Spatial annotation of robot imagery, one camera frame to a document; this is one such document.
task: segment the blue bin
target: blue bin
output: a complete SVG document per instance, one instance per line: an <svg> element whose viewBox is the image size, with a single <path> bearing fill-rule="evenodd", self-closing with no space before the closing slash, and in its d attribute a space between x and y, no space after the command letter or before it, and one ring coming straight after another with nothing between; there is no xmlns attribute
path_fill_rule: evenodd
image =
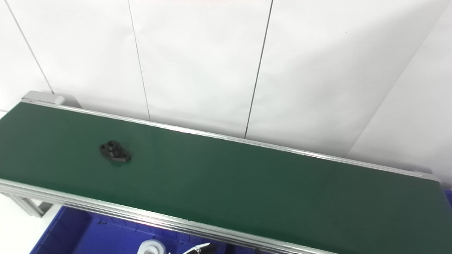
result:
<svg viewBox="0 0 452 254"><path fill-rule="evenodd" d="M444 190L444 194L446 194L446 198L449 201L449 205L452 207L452 190Z"/></svg>
<svg viewBox="0 0 452 254"><path fill-rule="evenodd" d="M150 239L171 254L202 243L216 244L216 254L226 254L226 243L69 207L60 209L31 254L136 254Z"/></svg>

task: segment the black mechanical part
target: black mechanical part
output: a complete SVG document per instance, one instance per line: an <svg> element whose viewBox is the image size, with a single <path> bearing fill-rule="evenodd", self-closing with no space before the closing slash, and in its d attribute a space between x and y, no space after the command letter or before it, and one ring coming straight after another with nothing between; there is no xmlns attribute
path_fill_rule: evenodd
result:
<svg viewBox="0 0 452 254"><path fill-rule="evenodd" d="M109 160L127 162L132 159L130 153L116 140L110 140L99 146L100 153Z"/></svg>

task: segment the white wall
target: white wall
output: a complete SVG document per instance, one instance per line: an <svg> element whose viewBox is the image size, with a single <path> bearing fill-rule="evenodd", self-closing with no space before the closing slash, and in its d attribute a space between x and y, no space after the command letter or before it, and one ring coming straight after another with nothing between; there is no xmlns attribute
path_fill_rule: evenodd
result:
<svg viewBox="0 0 452 254"><path fill-rule="evenodd" d="M30 90L50 93L8 6L0 2L0 111L9 111Z"/></svg>
<svg viewBox="0 0 452 254"><path fill-rule="evenodd" d="M452 185L452 4L347 157L439 176Z"/></svg>
<svg viewBox="0 0 452 254"><path fill-rule="evenodd" d="M448 2L275 1L247 138L344 157Z"/></svg>
<svg viewBox="0 0 452 254"><path fill-rule="evenodd" d="M0 111L52 89L244 137L255 89L246 138L452 183L450 0L274 0L256 86L271 0L7 2L36 60L0 2Z"/></svg>

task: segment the panel seam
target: panel seam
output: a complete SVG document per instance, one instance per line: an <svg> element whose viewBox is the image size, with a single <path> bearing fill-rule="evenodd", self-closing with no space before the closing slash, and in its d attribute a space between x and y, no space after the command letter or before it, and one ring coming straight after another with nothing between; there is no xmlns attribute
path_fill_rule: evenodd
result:
<svg viewBox="0 0 452 254"><path fill-rule="evenodd" d="M149 121L150 121L151 120L151 113L149 111L149 104L147 102L146 87L144 85L144 78L143 78L143 69L141 67L141 59L140 59L140 53L138 51L137 36L135 34L135 26L133 24L132 9L130 8L130 1L129 0L127 0L127 5L129 6L130 21L132 23L133 38L135 40L135 48L137 49L138 65L140 67L141 83L143 84L143 91L144 91L144 98L145 98L145 101L146 101L147 115L148 115Z"/></svg>
<svg viewBox="0 0 452 254"><path fill-rule="evenodd" d="M256 94L257 80L259 78L260 65L262 63L262 55L264 54L265 40L267 39L268 24L270 24L270 16L272 14L272 7L273 7L273 0L270 3L270 10L268 11L267 26L265 27L264 41L262 42L262 50L260 52L259 65L257 67L256 81L254 82L253 96L251 97L250 111L248 112L248 120L246 122L245 136L243 137L244 139L246 139L246 134L248 133L248 126L250 124L251 109L253 108L254 95Z"/></svg>
<svg viewBox="0 0 452 254"><path fill-rule="evenodd" d="M20 34L22 34L22 37L24 38L25 43L27 44L27 47L28 47L28 49L30 50L30 52L31 52L31 54L32 54L32 56L33 56L33 59L35 60L36 64L38 65L38 68L39 68L41 74L43 75L43 77L44 77L44 79L45 79L47 85L49 86L50 91L52 92L52 94L55 94L55 93L53 92L52 87L50 86L49 80L47 79L47 77L46 77L44 71L42 70L41 65L40 65L39 62L38 62L38 59L36 58L36 55L34 54L33 50L31 49L30 43L28 42L27 38L25 37L25 34L24 34L24 32L22 31L22 29L21 29L21 27L20 27L20 25L19 25L19 22L17 22L16 16L14 15L13 10L12 10L11 7L9 6L7 0L5 0L5 4L6 4L6 6L8 7L8 10L9 10L9 12L11 13L11 16L13 17L14 22L16 23L16 26L17 26L17 28L18 28L19 31L20 31Z"/></svg>

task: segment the white cylindrical object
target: white cylindrical object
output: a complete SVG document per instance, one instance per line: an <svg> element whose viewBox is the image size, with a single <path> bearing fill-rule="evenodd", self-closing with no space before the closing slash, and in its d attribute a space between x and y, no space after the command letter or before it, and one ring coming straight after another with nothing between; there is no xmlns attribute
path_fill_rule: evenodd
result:
<svg viewBox="0 0 452 254"><path fill-rule="evenodd" d="M166 254L166 249L160 241L146 240L141 243L137 254Z"/></svg>

